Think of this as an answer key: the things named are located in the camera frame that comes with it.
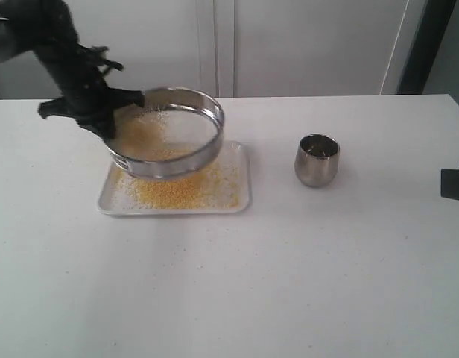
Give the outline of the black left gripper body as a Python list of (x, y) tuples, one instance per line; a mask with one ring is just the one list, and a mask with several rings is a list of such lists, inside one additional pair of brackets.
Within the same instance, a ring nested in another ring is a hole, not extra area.
[(62, 116), (72, 118), (78, 124), (78, 116), (101, 111), (115, 112), (131, 104), (143, 107), (145, 104), (141, 90), (111, 88), (101, 75), (54, 74), (52, 78), (61, 96), (38, 106), (37, 112), (42, 119)]

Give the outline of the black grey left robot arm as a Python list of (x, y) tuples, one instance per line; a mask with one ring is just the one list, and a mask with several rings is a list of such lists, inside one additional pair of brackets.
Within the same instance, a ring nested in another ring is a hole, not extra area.
[(106, 58), (106, 46), (86, 47), (64, 1), (0, 1), (0, 63), (33, 52), (61, 96), (38, 106), (38, 114), (74, 119), (101, 139), (115, 138), (114, 112), (144, 107), (141, 90), (108, 86), (106, 75), (123, 70)]

